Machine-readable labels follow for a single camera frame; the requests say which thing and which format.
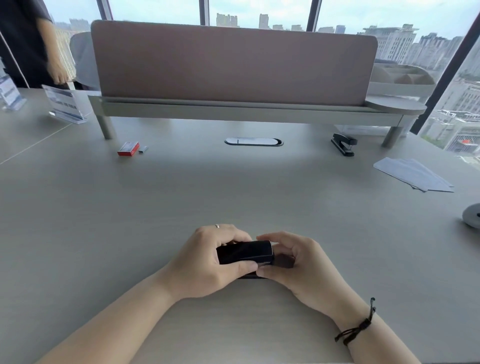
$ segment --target standing person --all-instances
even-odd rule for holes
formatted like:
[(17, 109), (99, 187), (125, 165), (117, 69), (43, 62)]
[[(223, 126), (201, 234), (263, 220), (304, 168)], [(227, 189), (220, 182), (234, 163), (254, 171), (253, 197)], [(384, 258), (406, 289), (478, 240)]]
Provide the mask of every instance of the standing person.
[[(254, 271), (285, 285), (302, 303), (328, 315), (340, 330), (346, 330), (339, 336), (347, 334), (342, 340), (355, 364), (420, 364), (374, 314), (374, 308), (344, 281), (317, 242), (288, 232), (264, 234), (257, 239), (278, 243), (273, 245), (274, 253), (293, 257), (293, 268), (258, 267), (253, 261), (220, 265), (217, 247), (232, 240), (249, 242), (252, 238), (233, 225), (198, 228), (165, 267), (123, 294), (37, 364), (128, 364), (176, 302), (207, 296)], [(363, 328), (352, 333), (351, 329), (358, 326)]]
[(27, 86), (12, 55), (31, 88), (68, 89), (55, 27), (43, 0), (2, 0), (0, 32), (0, 57), (17, 87)]

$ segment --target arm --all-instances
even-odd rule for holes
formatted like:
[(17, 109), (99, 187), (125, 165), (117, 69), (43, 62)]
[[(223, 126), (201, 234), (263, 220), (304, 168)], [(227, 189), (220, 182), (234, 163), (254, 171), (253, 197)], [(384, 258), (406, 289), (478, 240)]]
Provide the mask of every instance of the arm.
[(232, 240), (252, 239), (233, 225), (197, 229), (170, 263), (122, 295), (37, 364), (128, 364), (176, 301), (209, 295), (257, 269), (255, 262), (218, 263), (216, 248)]
[[(257, 275), (283, 284), (304, 304), (331, 317), (341, 331), (357, 327), (368, 317), (370, 307), (345, 282), (317, 242), (288, 232), (257, 239), (277, 242), (276, 254), (295, 258), (292, 269), (264, 266)], [(348, 344), (348, 349), (356, 364), (420, 364), (377, 314), (372, 324)]]
[(60, 59), (55, 27), (50, 20), (41, 17), (36, 19), (36, 25), (42, 36), (43, 42), (45, 43), (45, 49), (47, 50), (48, 73), (52, 77), (54, 83), (62, 85), (69, 81), (69, 77)]

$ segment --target person's left hand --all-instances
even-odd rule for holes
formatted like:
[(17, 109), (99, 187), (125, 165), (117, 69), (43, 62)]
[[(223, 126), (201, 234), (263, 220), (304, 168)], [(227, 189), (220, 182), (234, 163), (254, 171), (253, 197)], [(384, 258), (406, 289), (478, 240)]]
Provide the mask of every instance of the person's left hand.
[(49, 60), (47, 64), (47, 70), (56, 85), (62, 85), (70, 81), (67, 70), (60, 60)]
[(233, 225), (203, 226), (195, 230), (180, 252), (158, 273), (162, 284), (175, 301), (204, 297), (257, 270), (253, 261), (220, 265), (216, 249), (232, 240), (250, 242), (252, 238)]

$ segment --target hand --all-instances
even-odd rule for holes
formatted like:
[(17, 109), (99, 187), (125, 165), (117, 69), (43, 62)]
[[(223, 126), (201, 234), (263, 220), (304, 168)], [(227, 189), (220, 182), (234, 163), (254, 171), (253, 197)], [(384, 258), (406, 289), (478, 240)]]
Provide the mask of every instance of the hand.
[(252, 238), (233, 225), (203, 226), (195, 230), (180, 252), (159, 271), (162, 282), (175, 301), (204, 297), (257, 270), (253, 261), (220, 265), (216, 249), (232, 240), (250, 242)]
[(70, 79), (68, 78), (67, 70), (58, 59), (48, 61), (47, 70), (56, 85), (62, 85)]
[(314, 240), (289, 232), (257, 236), (270, 240), (274, 253), (295, 258), (293, 268), (263, 266), (257, 275), (277, 281), (290, 289), (304, 304), (334, 320), (350, 313), (355, 305), (364, 305), (361, 298), (345, 282), (321, 246)]

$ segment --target tape roll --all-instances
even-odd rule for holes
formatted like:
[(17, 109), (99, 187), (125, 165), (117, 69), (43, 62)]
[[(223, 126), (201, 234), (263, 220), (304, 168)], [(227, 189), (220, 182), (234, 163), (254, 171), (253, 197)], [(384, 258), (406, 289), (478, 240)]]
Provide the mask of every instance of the tape roll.
[(463, 221), (473, 228), (480, 229), (480, 204), (473, 204), (462, 214)]

